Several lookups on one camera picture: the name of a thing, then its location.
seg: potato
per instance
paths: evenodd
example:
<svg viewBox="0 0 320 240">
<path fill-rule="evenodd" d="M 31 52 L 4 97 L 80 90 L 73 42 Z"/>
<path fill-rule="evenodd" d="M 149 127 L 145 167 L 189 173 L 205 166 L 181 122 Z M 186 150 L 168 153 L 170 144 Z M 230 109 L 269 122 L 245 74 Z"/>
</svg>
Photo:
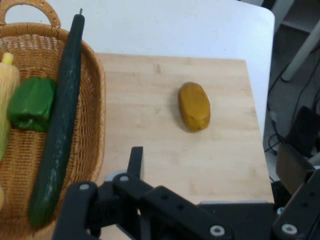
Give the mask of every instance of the potato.
<svg viewBox="0 0 320 240">
<path fill-rule="evenodd" d="M 210 123 L 210 102 L 204 89 L 187 82 L 178 93 L 179 109 L 185 125 L 193 132 L 203 130 Z"/>
</svg>

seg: white table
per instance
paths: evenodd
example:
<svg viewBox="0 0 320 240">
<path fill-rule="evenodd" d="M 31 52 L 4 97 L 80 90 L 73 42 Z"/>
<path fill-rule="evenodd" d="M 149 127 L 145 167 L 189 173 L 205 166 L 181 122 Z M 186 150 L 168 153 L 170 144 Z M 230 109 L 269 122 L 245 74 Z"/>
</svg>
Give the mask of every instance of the white table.
<svg viewBox="0 0 320 240">
<path fill-rule="evenodd" d="M 83 39 L 99 53 L 246 60 L 263 134 L 275 24 L 269 10 L 236 0 L 48 2 L 67 30 L 83 8 Z M 29 6 L 12 8 L 6 20 L 49 23 Z"/>
</svg>

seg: basket handle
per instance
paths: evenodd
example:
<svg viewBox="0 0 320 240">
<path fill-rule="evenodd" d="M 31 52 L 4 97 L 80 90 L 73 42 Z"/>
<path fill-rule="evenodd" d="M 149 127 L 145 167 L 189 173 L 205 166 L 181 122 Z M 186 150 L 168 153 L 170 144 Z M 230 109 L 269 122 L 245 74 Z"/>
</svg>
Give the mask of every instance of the basket handle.
<svg viewBox="0 0 320 240">
<path fill-rule="evenodd" d="M 29 5 L 39 9 L 49 19 L 53 27 L 60 27 L 61 22 L 53 7 L 45 0 L 2 0 L 0 1 L 0 25 L 6 25 L 7 11 L 16 5 Z"/>
</svg>

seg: corn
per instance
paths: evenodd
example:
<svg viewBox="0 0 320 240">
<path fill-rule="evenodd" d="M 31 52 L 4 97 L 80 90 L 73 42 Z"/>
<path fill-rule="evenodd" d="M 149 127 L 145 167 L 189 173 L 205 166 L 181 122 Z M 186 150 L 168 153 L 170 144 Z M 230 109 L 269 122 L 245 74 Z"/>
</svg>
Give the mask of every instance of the corn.
<svg viewBox="0 0 320 240">
<path fill-rule="evenodd" d="M 14 56 L 6 52 L 0 62 L 0 161 L 5 155 L 10 134 L 7 108 L 12 95 L 20 84 L 20 72 L 16 66 L 12 65 L 13 61 Z"/>
</svg>

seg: green bell pepper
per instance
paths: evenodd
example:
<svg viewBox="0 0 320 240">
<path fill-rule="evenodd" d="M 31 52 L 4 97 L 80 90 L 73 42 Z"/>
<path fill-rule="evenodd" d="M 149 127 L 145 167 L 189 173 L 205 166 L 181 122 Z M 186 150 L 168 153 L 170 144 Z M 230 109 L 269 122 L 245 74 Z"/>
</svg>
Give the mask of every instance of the green bell pepper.
<svg viewBox="0 0 320 240">
<path fill-rule="evenodd" d="M 47 132 L 56 91 L 53 79 L 30 77 L 15 90 L 7 110 L 8 120 L 20 129 Z"/>
</svg>

